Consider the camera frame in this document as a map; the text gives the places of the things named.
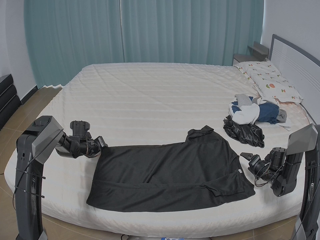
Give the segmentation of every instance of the gray garment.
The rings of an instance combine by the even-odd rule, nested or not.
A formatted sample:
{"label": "gray garment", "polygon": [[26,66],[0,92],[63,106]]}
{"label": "gray garment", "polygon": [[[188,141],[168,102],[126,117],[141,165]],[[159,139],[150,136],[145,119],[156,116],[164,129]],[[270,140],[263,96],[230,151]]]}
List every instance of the gray garment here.
{"label": "gray garment", "polygon": [[252,105],[251,99],[246,94],[236,94],[234,97],[237,98],[239,108]]}
{"label": "gray garment", "polygon": [[279,123],[285,123],[287,121],[287,112],[283,109],[279,109],[277,120],[279,121]]}
{"label": "gray garment", "polygon": [[253,98],[252,99],[252,104],[255,103],[255,104],[259,105],[258,104],[258,99],[259,99],[259,97]]}

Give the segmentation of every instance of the white patterned pillow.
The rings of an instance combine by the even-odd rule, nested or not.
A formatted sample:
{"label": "white patterned pillow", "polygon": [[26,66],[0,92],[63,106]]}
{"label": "white patterned pillow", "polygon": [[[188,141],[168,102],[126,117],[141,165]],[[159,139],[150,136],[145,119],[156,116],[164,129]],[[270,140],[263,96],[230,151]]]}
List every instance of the white patterned pillow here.
{"label": "white patterned pillow", "polygon": [[271,61],[246,61],[236,66],[256,87],[262,97],[277,98],[281,102],[302,101],[301,95]]}

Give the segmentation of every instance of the fitted sheet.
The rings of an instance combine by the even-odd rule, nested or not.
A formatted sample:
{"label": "fitted sheet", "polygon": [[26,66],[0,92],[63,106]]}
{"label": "fitted sheet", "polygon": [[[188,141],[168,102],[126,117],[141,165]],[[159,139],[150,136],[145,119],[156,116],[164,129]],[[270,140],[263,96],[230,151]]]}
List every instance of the fitted sheet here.
{"label": "fitted sheet", "polygon": [[[208,125],[225,138],[239,155],[260,154],[286,147],[291,132],[309,124],[304,109],[281,104],[292,122],[291,132],[257,122],[265,134],[265,147],[252,147],[231,139],[223,130],[229,102],[235,94],[258,96],[254,86],[234,66],[180,63],[114,63],[86,66],[41,112],[53,115],[71,135],[73,120],[88,121],[93,138],[101,135],[109,146],[162,145],[183,142],[190,129]],[[17,153],[4,175],[14,190]],[[298,214],[304,188],[304,159],[295,190],[274,196],[270,185],[255,187],[256,194],[223,205],[175,212],[116,212],[86,204],[97,158],[60,157],[53,151],[44,165],[42,212],[87,228],[145,237],[203,238],[228,235],[270,224]],[[240,157],[250,182],[248,161]]]}

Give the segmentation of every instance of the teal curtain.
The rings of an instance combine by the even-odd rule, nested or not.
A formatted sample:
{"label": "teal curtain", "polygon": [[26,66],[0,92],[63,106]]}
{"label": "teal curtain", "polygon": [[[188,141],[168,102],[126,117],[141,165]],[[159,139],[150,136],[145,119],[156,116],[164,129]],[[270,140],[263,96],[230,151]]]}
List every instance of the teal curtain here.
{"label": "teal curtain", "polygon": [[264,0],[121,0],[126,62],[231,65],[260,42]]}
{"label": "teal curtain", "polygon": [[120,0],[25,0],[24,20],[38,87],[65,85],[93,63],[124,62]]}

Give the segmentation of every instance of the white wall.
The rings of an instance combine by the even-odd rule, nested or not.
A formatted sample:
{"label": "white wall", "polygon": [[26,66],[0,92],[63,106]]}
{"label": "white wall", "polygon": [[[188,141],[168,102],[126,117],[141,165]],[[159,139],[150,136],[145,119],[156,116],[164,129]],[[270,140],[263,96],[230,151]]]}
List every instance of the white wall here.
{"label": "white wall", "polygon": [[272,34],[320,59],[320,0],[265,0],[261,44]]}
{"label": "white wall", "polygon": [[26,46],[23,11],[24,0],[0,0],[0,70],[2,75],[12,74],[20,99],[36,86]]}

